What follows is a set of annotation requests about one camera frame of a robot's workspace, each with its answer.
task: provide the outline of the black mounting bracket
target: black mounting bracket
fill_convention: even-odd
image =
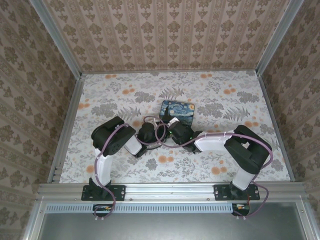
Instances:
[[[115,196],[117,201],[124,201],[126,196],[125,185],[111,185],[111,181],[105,186]],[[112,196],[102,187],[97,186],[92,178],[89,179],[89,185],[83,186],[82,201],[112,201]]]
[[[237,197],[231,193],[230,184],[213,185],[213,193],[216,201],[247,201],[248,196],[250,201],[260,200],[258,187],[254,184],[250,184],[247,189],[242,191],[242,194],[239,194]]]

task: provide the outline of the patterned floor surface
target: patterned floor surface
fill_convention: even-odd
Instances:
[[[86,75],[60,183],[87,183],[95,153],[91,133],[119,116],[137,131],[147,115],[159,115],[164,100],[195,105],[192,129],[234,130],[246,125],[273,149],[274,161],[258,181],[290,180],[275,130],[254,71],[161,72]],[[115,183],[231,181],[239,166],[226,151],[192,154],[165,147],[136,159],[125,149],[114,155]]]

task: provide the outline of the black bracket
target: black bracket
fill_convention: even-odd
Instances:
[[[112,208],[112,204],[94,204],[92,206],[92,211],[94,212],[96,209],[96,216],[98,217],[105,217],[109,212],[110,209]]]
[[[111,181],[105,186],[115,196],[117,201],[124,201],[126,196],[125,185],[111,185]],[[102,187],[97,186],[92,178],[89,179],[89,185],[83,186],[82,201],[112,201],[112,196]]]
[[[213,186],[214,198],[216,201],[247,201],[248,196],[250,201],[260,200],[258,187],[254,184],[250,184],[246,190],[242,191],[238,197],[235,197],[231,193],[230,184],[216,184]]]

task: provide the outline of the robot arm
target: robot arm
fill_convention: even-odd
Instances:
[[[118,128],[120,125],[125,122],[118,116],[113,119],[107,121],[101,126],[97,127],[91,134],[91,138],[93,140],[95,157],[97,157],[104,145],[108,137],[112,134],[112,132]],[[141,145],[140,142],[137,141],[135,136],[136,130],[134,130],[131,126],[123,127],[120,129],[110,140],[108,146],[105,148],[102,155],[99,157],[97,161],[97,174],[100,182],[106,186],[111,182],[111,165],[112,165],[112,155],[117,153],[122,147],[124,147],[129,153],[136,156],[137,158],[143,155],[147,148],[146,146]],[[98,185],[96,178],[93,178],[93,182]]]
[[[100,154],[111,133],[122,124],[124,124],[124,121],[116,116],[93,131],[91,138],[93,139],[96,156]],[[153,135],[155,133],[154,128],[150,128],[148,124],[150,123],[144,123],[142,125],[142,129],[149,129],[142,135],[148,136],[150,140],[154,138]],[[205,151],[227,150],[240,166],[237,174],[230,183],[231,193],[235,197],[247,189],[253,178],[260,172],[269,156],[269,152],[263,146],[254,141],[231,135],[207,136],[207,133],[203,131],[194,132],[191,127],[181,124],[177,118],[173,118],[168,122],[167,130],[172,135],[174,142],[178,145],[185,144],[191,139],[204,136],[183,146],[183,148],[189,152],[201,153]],[[110,173],[112,155],[117,153],[122,147],[137,158],[146,152],[147,147],[137,140],[135,133],[136,131],[131,126],[120,129],[111,138],[108,146],[98,159],[96,174],[104,186],[111,182]],[[271,150],[271,146],[267,142],[244,125],[239,125],[234,131],[230,131],[229,133],[252,137],[263,142]]]
[[[207,136],[206,132],[194,132],[190,127],[184,126],[177,118],[173,118],[168,125],[168,131],[172,134],[172,139],[179,145],[188,142],[190,139],[204,136],[183,146],[189,152],[200,153],[227,150],[231,154],[240,166],[230,184],[231,191],[232,189],[234,190],[231,193],[234,195],[237,195],[238,190],[244,191],[247,189],[269,156],[269,152],[263,146],[252,140],[231,135]],[[244,125],[239,125],[234,131],[229,131],[228,133],[252,137],[264,143],[270,150],[272,149],[266,141]]]

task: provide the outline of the metal plate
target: metal plate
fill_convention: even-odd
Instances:
[[[81,200],[82,201],[113,201],[111,195],[107,195],[106,198],[102,199],[101,197],[92,196],[89,194],[90,185],[83,186]],[[114,194],[117,201],[124,201],[126,196],[126,186],[125,185],[111,185],[110,191]]]
[[[229,184],[217,184],[213,186],[213,189],[214,189],[214,198],[216,201],[229,201],[229,200],[247,201],[248,195],[250,197],[250,201],[260,200],[258,187],[254,184],[250,184],[248,188],[243,191],[243,195],[237,199],[235,199],[231,195]]]

